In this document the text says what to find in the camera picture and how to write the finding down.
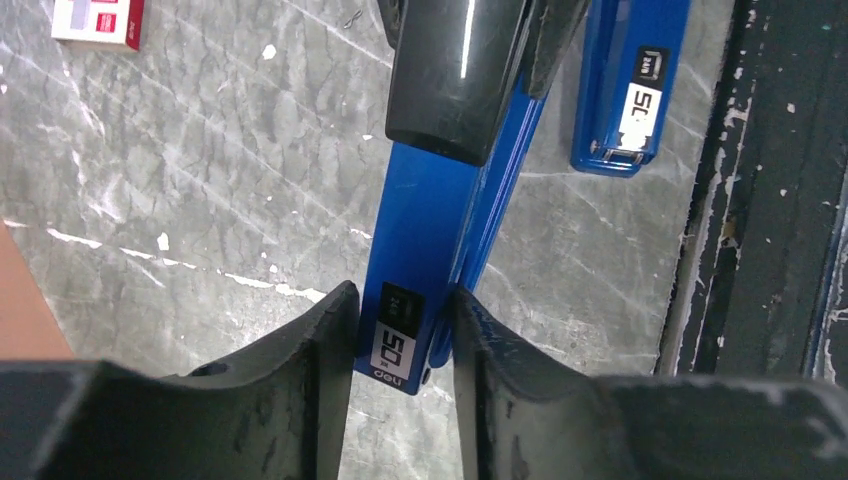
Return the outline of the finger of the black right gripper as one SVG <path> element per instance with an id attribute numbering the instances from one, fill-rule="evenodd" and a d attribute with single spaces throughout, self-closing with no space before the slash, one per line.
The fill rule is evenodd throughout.
<path id="1" fill-rule="evenodd" d="M 588 9 L 589 0 L 534 1 L 523 55 L 523 92 L 545 97 Z"/>

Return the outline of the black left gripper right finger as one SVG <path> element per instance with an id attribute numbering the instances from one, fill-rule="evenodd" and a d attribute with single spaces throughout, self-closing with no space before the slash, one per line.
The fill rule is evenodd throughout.
<path id="1" fill-rule="evenodd" d="M 451 297 L 467 479 L 843 479 L 847 393 L 800 378 L 587 376 Z"/>

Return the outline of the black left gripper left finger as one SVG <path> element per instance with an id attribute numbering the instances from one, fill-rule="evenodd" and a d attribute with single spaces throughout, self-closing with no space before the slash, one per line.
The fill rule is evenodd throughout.
<path id="1" fill-rule="evenodd" d="M 360 299 L 298 318 L 191 373 L 109 361 L 1 366 L 5 479 L 334 479 Z"/>

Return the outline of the blue metal stapler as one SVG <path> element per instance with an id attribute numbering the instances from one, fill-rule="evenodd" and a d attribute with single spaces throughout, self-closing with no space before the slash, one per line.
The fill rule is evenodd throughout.
<path id="1" fill-rule="evenodd" d="M 690 0 L 589 5 L 571 166 L 631 178 L 658 154 Z"/>
<path id="2" fill-rule="evenodd" d="M 400 1 L 390 158 L 355 367 L 409 395 L 451 354 L 444 306 L 473 289 L 544 103 L 521 85 L 536 1 Z"/>

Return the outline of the small staple box sleeve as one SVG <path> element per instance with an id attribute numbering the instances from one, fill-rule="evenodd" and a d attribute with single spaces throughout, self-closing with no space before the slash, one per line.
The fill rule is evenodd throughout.
<path id="1" fill-rule="evenodd" d="M 57 0 L 51 37 L 69 47 L 138 52 L 144 0 Z"/>

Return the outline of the orange plastic file organizer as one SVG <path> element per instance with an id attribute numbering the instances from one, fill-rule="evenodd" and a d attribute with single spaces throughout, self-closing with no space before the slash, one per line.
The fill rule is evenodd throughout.
<path id="1" fill-rule="evenodd" d="M 1 224 L 1 360 L 73 358 L 29 266 Z"/>

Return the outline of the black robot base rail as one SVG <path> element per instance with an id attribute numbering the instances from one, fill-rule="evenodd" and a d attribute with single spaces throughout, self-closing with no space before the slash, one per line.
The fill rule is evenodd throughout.
<path id="1" fill-rule="evenodd" d="M 847 5 L 739 1 L 659 375 L 833 379 L 847 340 Z"/>

